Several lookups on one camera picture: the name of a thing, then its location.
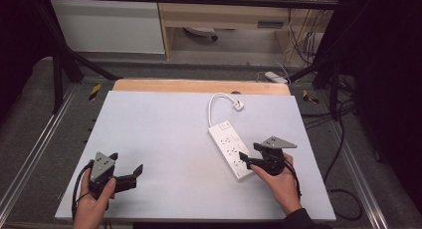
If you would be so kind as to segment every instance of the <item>human hand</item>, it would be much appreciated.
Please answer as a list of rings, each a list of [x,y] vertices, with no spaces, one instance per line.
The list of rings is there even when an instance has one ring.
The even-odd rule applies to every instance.
[[[115,178],[112,178],[105,185],[99,199],[95,200],[89,193],[90,175],[91,169],[88,168],[82,178],[80,196],[83,197],[79,199],[74,229],[98,229],[105,216],[108,200],[114,195]]]
[[[293,158],[284,153],[285,159],[293,165]],[[259,166],[251,165],[252,170],[271,188],[276,201],[282,206],[286,215],[302,208],[296,189],[295,178],[292,173],[284,168],[277,176],[268,174]]]

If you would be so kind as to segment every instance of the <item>white tabletop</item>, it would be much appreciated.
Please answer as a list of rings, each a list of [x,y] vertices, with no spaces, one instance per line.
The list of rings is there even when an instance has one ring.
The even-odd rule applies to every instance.
[[[124,221],[277,220],[285,217],[270,189],[255,174],[238,182],[208,132],[213,94],[108,92],[96,126],[56,213],[72,219],[76,178],[97,151],[118,152],[115,176],[143,163],[137,187],[118,193],[105,218]],[[245,104],[236,112],[217,98],[213,123],[228,120],[255,157],[253,142],[274,135],[298,148],[295,159],[302,204],[315,220],[335,220],[294,97],[234,95]]]

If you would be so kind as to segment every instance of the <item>plug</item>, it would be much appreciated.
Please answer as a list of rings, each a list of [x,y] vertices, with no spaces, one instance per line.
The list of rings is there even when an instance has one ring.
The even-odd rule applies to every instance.
[[[235,101],[233,103],[233,107],[238,111],[241,111],[244,106],[245,105],[241,101]]]

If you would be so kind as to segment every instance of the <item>white cable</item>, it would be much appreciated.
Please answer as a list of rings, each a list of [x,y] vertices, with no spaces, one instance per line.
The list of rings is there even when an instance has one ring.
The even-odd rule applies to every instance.
[[[236,110],[238,110],[238,111],[241,110],[243,108],[243,106],[244,106],[243,103],[241,103],[240,101],[234,100],[232,97],[230,97],[227,94],[224,94],[224,93],[216,93],[216,94],[214,94],[211,97],[211,99],[210,99],[210,101],[208,103],[208,124],[209,124],[210,127],[212,126],[212,123],[211,123],[211,103],[212,103],[212,100],[214,100],[214,98],[217,97],[217,96],[224,97],[224,98],[227,98],[227,99],[231,100],[233,102],[233,107]]]

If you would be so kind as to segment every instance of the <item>floor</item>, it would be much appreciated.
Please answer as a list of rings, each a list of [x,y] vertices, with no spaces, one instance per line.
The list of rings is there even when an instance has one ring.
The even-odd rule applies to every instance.
[[[274,33],[238,30],[220,30],[217,33],[219,39],[213,42],[178,29],[172,58],[169,61],[136,59],[133,62],[108,62],[99,65],[127,78],[267,81],[263,76],[264,72],[284,72],[280,67],[283,54],[276,44]],[[287,65],[287,71],[292,74],[303,65],[300,62],[290,63]],[[87,69],[84,71],[87,75],[86,80],[76,86],[75,96],[69,103],[67,112],[59,126],[54,128],[53,136],[47,141],[42,156],[34,162],[35,166],[29,172],[31,177],[26,178],[16,201],[10,202],[14,207],[7,212],[4,228],[70,227],[69,223],[54,219],[60,202],[60,193],[67,187],[70,175],[78,162],[78,155],[82,153],[86,140],[89,139],[90,128],[95,125],[93,119],[101,110],[106,91],[112,88],[112,82],[98,78]],[[322,96],[326,93],[314,91],[310,84],[313,77],[313,74],[309,74],[290,85],[302,114],[326,112],[322,103]],[[89,102],[87,98],[98,82],[103,83],[98,98],[94,102]],[[12,107],[7,120],[1,124],[0,157],[9,160],[0,165],[0,178],[2,178],[0,195],[9,192],[8,189],[15,176],[28,155],[33,152],[33,146],[37,143],[43,128],[52,118],[50,111],[53,108],[52,88],[51,65],[48,61],[41,62],[34,69],[22,98]],[[309,98],[313,101],[304,101],[304,90],[309,93]],[[341,100],[345,101],[347,98],[348,95],[340,94]],[[371,143],[359,122],[358,115],[352,113],[345,115],[343,122],[346,144],[351,148],[388,228],[422,228],[420,213],[401,188],[391,168],[375,160]],[[316,161],[321,175],[324,175],[338,146],[338,137],[335,134],[336,122],[327,121],[311,127],[317,125],[317,122],[312,118],[304,118],[304,123],[309,128],[307,132]],[[347,189],[358,195],[352,174],[343,152],[330,172],[327,188]],[[334,209],[342,214],[351,217],[358,214],[359,207],[348,194],[334,193],[331,203]],[[358,220],[338,218],[329,224],[335,228],[372,228],[374,226],[370,218],[371,215],[364,212]]]

